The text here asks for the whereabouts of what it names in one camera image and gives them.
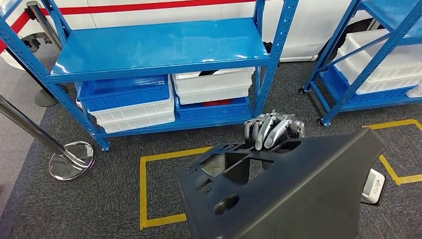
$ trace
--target red stripe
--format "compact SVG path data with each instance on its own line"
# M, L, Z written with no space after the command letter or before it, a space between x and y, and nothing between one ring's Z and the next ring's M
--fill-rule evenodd
M29 21L29 16L26 12L23 12L17 20L12 24L12 30L18 34L19 31L25 26L25 24ZM6 45L0 40L0 52L3 52L6 49Z
M68 14L88 14L88 13L104 13L117 11L137 11L137 10L151 10L162 8L175 7L189 7L189 6L203 6L203 5L218 5L228 3L251 2L255 0L184 0L184 1L166 1L166 2L151 2L139 4L126 5L112 5L112 6L82 6L82 7L62 7L60 11L63 15ZM47 15L45 9L41 9L44 15Z

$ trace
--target carpet floor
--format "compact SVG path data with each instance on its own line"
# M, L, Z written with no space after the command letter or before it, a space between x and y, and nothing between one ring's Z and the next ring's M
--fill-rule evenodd
M352 133L363 125L395 120L422 122L422 105L414 104L341 113L330 127L317 126L321 105L312 94L297 93L313 67L312 62L283 63L264 111L294 113L305 122L308 136ZM102 153L61 106L48 108L41 126L62 144L91 143L97 160L80 179L56 181L48 172L51 152L34 141L1 216L0 238L188 239L186 222L139 229L139 158L242 141L242 126L233 125L112 138L110 151ZM384 156L398 176L422 174L422 132L415 125L376 131L387 145ZM147 162L148 219L183 213L175 171L193 158ZM361 206L359 238L422 238L422 183L398 186L379 160L374 168L386 176L388 185L381 206Z

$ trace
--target white vehicle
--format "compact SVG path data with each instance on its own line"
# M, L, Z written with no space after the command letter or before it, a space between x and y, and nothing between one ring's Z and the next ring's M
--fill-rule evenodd
M9 0L0 1L5 5ZM22 0L7 18L9 25L22 15L26 2ZM55 0L55 3L72 29L248 17L253 15L255 6L254 0ZM281 61L316 60L349 4L350 0L300 0ZM273 41L282 6L283 0L266 1L263 41ZM368 25L369 18L365 11L358 11L349 25L361 23L360 30L364 30L366 26L362 24ZM33 39L39 38L40 32L43 31L38 22L29 20L18 35ZM20 68L6 51L1 56L8 64Z

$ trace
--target yellow tape rectangle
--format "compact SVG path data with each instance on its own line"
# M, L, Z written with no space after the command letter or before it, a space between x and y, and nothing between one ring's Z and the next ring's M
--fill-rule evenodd
M178 151L178 152L143 156L140 158L140 163L139 163L140 164L139 165L139 191L140 191L139 192L139 218L140 218L139 228L141 230L143 228L157 227L157 226L162 226L165 224L186 221L185 214L178 214L178 215L155 218L155 219L147 219L146 162L205 153L211 148L212 147L195 148L195 149L183 150L183 151Z
M422 131L422 124L419 123L419 121L415 119L406 119L406 120L400 120L400 121L393 121L393 122L387 122L387 123L378 123L378 124L372 124L372 125L366 125L363 127L368 127L371 129L382 129L382 128L390 128L390 127L397 127L397 126L404 126L404 125L410 125L414 124L416 127L419 128L419 130ZM422 181L422 174L419 175L412 175L412 176L403 176L399 177L394 172L391 165L388 163L387 159L384 157L384 155L380 155L380 161L384 165L387 172L390 174L391 178L396 182L397 185L405 184L405 183L415 183Z

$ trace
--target blue plastic crate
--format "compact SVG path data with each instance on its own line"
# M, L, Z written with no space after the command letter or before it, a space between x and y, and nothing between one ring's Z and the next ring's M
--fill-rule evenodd
M327 77L329 78L329 81L333 84L333 86L338 91L339 96L341 97L346 92L346 90L350 87L350 84L347 81L346 77L334 66L330 66L327 69L326 73L327 73ZM346 104L353 105L353 104L381 101L383 99L401 98L403 96L406 96L406 92L412 88L414 88L414 86L361 94L361 95L358 93L354 93L350 97L350 99L346 102Z
M168 75L85 81L79 100L90 112L166 100L168 81Z
M229 105L220 106L203 106L202 103L181 105L178 97L175 97L175 103L180 120L242 116L249 112L249 97L231 99Z

